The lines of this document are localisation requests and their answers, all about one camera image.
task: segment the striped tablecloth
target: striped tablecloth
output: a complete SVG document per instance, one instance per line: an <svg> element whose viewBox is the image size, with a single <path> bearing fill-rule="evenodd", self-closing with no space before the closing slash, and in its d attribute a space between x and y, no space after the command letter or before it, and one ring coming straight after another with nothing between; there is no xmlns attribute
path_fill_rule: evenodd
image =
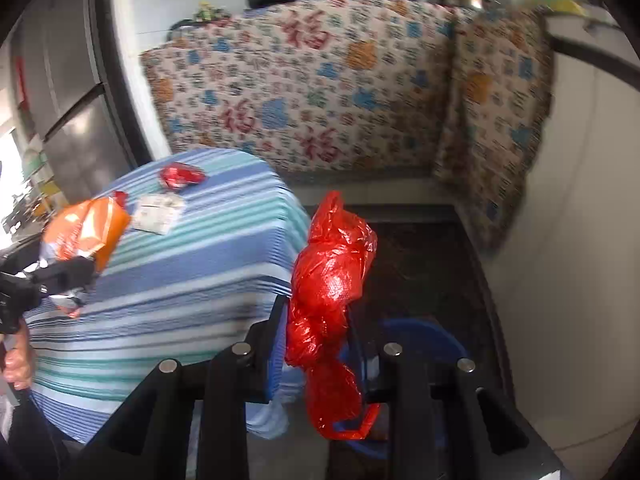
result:
<svg viewBox="0 0 640 480"><path fill-rule="evenodd" d="M262 160L235 150L179 153L113 183L138 198L159 192L158 171L177 160L207 180L180 192L187 207L169 234L131 228L70 319L50 301L28 312L38 355L33 398L65 433L87 442L162 359L212 358L266 319L306 243L308 216Z"/></svg>

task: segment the round table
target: round table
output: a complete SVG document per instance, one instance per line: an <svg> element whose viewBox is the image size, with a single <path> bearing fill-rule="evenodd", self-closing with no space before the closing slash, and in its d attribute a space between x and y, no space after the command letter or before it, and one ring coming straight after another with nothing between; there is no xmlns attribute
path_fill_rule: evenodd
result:
<svg viewBox="0 0 640 480"><path fill-rule="evenodd" d="M103 192L161 192L158 171L179 161L207 179L181 190L186 208L167 235L128 228L78 319L50 301L25 316L38 369L32 395L60 430L87 442L165 358L211 359L290 295L309 218L262 160L235 150L179 153L137 168ZM289 393L300 388L284 375Z"/></svg>

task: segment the crumpled red plastic bag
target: crumpled red plastic bag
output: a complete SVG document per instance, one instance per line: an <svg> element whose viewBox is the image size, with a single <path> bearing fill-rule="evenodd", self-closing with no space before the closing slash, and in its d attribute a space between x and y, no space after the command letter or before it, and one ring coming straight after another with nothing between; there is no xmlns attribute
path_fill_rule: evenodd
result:
<svg viewBox="0 0 640 480"><path fill-rule="evenodd" d="M334 430L334 422L355 418L362 408L355 376L338 353L347 330L346 307L362 296L377 241L332 191L319 205L308 246L294 264L286 361L305 370L307 412L316 430L333 440L365 438L379 410L377 404L367 406L358 430Z"/></svg>

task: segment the table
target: table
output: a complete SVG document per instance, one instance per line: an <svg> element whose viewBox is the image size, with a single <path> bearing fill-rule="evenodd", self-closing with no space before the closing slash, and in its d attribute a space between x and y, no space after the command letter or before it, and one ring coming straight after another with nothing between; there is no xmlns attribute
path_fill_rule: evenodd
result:
<svg viewBox="0 0 640 480"><path fill-rule="evenodd" d="M200 149L152 162L103 192L159 192L170 161L194 164L207 180L180 192L187 207L166 236L128 228L97 280L90 304L71 319L50 301L25 316L38 369L32 395L45 416L87 442L162 359L211 359L267 319L306 244L309 219L262 160ZM302 385L289 381L292 394Z"/></svg>

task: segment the orange package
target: orange package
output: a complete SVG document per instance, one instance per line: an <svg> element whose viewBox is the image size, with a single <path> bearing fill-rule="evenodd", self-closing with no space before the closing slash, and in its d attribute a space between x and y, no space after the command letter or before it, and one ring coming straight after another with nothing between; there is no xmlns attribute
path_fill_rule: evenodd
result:
<svg viewBox="0 0 640 480"><path fill-rule="evenodd" d="M85 200L63 209L44 231L41 259L52 262L85 256L94 258L96 272L102 272L131 218L124 209L126 196L117 191L113 197ZM77 317L87 293L87 287L82 287L81 291L69 291L51 299L60 310Z"/></svg>

